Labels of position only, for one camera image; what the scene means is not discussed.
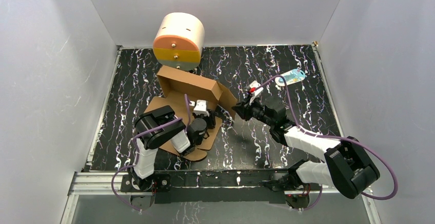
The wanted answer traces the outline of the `brown cardboard box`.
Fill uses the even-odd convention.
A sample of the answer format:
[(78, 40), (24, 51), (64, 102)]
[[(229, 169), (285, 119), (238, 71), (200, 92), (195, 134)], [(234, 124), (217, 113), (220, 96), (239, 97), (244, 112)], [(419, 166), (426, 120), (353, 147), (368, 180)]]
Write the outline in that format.
[[(220, 82), (203, 76), (195, 75), (176, 68), (162, 66), (157, 73), (157, 78), (163, 92), (163, 97), (155, 96), (145, 109), (145, 112), (153, 111), (157, 108), (170, 106), (175, 116), (183, 119), (186, 125), (188, 122), (188, 113), (185, 103), (184, 94), (187, 94), (190, 101), (205, 100), (208, 101), (207, 108), (215, 111), (219, 105), (227, 111), (232, 118), (235, 118), (235, 106), (237, 99), (231, 91)], [(181, 156), (173, 146), (173, 139), (166, 141), (158, 148), (165, 150), (177, 156), (181, 156), (190, 161), (200, 161), (207, 157), (207, 151), (213, 146), (218, 130), (223, 120), (216, 118), (216, 127), (208, 130), (210, 137), (205, 139), (201, 145), (196, 146), (193, 152), (186, 156)]]

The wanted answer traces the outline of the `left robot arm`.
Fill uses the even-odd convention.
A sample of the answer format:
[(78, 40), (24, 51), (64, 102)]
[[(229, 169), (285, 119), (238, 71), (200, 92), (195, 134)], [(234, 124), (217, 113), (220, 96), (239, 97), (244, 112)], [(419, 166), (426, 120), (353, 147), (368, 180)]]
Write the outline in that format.
[(206, 152), (197, 147), (210, 138), (209, 131), (216, 126), (215, 112), (209, 108), (194, 108), (193, 120), (188, 125), (178, 118), (169, 106), (163, 106), (139, 116), (135, 122), (135, 161), (130, 171), (132, 183), (140, 191), (156, 185), (154, 163), (162, 145), (170, 142), (179, 156), (195, 161), (205, 158)]

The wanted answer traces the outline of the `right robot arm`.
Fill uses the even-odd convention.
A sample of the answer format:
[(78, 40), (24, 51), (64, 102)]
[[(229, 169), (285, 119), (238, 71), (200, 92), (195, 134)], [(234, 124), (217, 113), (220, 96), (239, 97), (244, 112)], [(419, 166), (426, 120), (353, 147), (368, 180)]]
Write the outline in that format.
[(280, 179), (265, 183), (269, 188), (286, 184), (302, 190), (314, 183), (333, 186), (345, 197), (354, 199), (380, 178), (379, 170), (361, 146), (351, 143), (348, 138), (311, 136), (296, 126), (289, 117), (289, 109), (279, 101), (262, 104), (258, 98), (250, 101), (247, 97), (232, 109), (245, 121), (254, 118), (268, 125), (275, 142), (320, 159), (320, 162), (299, 161)]

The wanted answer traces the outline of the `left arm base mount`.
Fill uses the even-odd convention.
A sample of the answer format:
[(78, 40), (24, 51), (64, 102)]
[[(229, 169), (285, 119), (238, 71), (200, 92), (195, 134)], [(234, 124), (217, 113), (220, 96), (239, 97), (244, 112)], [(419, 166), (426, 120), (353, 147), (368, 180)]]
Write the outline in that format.
[(170, 188), (171, 176), (169, 174), (154, 173), (141, 179), (130, 172), (123, 176), (120, 191), (131, 194), (129, 198), (131, 205), (145, 210), (153, 205), (156, 193), (169, 192)]

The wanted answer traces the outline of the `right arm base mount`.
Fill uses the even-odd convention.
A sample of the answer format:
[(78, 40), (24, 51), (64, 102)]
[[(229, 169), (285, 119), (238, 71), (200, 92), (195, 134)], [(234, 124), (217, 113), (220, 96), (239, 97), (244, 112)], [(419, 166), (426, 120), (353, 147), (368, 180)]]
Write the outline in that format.
[(271, 191), (299, 191), (293, 194), (285, 194), (285, 200), (290, 210), (300, 213), (316, 206), (323, 193), (323, 188), (320, 186), (318, 196), (313, 203), (310, 203), (311, 183), (303, 183), (294, 168), (288, 169), (286, 173), (271, 175), (268, 181), (263, 182), (263, 186)]

